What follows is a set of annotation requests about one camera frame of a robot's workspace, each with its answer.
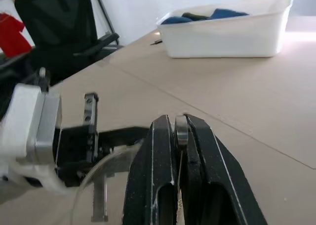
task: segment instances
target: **white plastic bin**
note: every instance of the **white plastic bin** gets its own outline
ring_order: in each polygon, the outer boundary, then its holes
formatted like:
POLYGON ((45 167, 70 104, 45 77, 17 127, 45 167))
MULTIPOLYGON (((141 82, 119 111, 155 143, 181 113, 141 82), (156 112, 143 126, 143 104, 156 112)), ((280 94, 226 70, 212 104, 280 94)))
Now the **white plastic bin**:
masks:
POLYGON ((293 0, 237 0, 198 6, 170 12, 157 25, 168 55, 173 58, 271 57, 281 50, 292 3, 293 0), (249 16, 161 25, 170 16, 182 16, 184 12, 211 16, 217 8, 246 12, 249 16))

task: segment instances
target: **chair armrest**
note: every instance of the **chair armrest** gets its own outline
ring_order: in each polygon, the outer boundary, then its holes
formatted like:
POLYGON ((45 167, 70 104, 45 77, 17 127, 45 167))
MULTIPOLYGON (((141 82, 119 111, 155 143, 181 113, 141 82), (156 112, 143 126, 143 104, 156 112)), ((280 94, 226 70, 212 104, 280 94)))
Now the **chair armrest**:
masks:
POLYGON ((102 36, 100 39, 97 40, 97 42, 94 44, 94 46, 85 49, 84 51, 80 53, 75 53, 74 56, 91 56, 98 51, 100 51, 103 47, 109 45, 113 41, 116 41, 119 38, 119 35, 117 33, 113 34, 106 34, 102 36))

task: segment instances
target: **blue cloth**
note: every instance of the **blue cloth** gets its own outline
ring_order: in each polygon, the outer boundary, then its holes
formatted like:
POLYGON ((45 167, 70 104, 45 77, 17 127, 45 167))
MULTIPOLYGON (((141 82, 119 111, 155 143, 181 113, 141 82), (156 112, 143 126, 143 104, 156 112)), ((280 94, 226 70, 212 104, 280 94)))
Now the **blue cloth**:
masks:
POLYGON ((248 13, 217 8, 207 20, 223 19, 237 16, 248 16, 248 13))
POLYGON ((165 19, 162 22, 162 25, 165 24, 178 24, 178 23, 187 23, 187 22, 192 22, 193 20, 191 20, 190 18, 187 17, 183 17, 183 16, 171 16, 167 19, 165 19))

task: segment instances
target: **red object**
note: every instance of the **red object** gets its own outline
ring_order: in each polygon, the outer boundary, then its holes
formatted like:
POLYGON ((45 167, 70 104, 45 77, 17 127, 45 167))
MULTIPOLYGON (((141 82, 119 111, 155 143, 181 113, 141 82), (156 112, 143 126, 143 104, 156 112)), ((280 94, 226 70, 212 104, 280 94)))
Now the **red object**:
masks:
POLYGON ((6 57, 11 58, 31 51, 32 47, 20 33, 23 29, 24 24, 13 16, 0 14, 0 48, 6 57))

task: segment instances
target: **black office chair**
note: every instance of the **black office chair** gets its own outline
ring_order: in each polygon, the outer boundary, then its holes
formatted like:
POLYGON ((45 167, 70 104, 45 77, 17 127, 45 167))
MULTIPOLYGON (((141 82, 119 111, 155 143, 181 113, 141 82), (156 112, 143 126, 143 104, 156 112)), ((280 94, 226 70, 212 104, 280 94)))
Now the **black office chair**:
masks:
POLYGON ((106 57, 119 38, 97 38, 90 0, 15 0, 15 7, 34 43, 29 55, 34 70, 45 67, 55 84, 106 57))

